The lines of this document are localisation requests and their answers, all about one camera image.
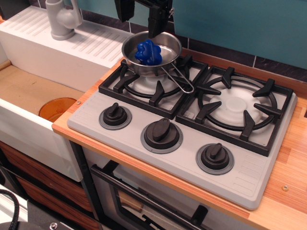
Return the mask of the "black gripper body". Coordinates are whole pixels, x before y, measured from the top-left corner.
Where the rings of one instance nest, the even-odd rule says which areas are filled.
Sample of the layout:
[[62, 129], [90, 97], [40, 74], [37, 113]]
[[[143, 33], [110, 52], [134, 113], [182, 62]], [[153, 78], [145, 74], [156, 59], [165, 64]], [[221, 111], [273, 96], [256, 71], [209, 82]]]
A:
[[172, 9], [172, 0], [135, 0], [137, 3], [146, 6], [148, 8], [153, 6], [161, 7], [162, 9]]

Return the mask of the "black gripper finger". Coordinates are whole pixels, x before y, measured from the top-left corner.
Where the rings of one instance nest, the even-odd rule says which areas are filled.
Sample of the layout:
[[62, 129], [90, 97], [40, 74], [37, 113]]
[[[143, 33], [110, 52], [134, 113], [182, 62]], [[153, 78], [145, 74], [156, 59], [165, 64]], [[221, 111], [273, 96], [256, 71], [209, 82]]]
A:
[[135, 1], [134, 0], [114, 0], [118, 18], [121, 22], [129, 21], [134, 17]]
[[153, 5], [149, 8], [148, 37], [155, 38], [165, 31], [171, 18], [173, 8], [171, 5]]

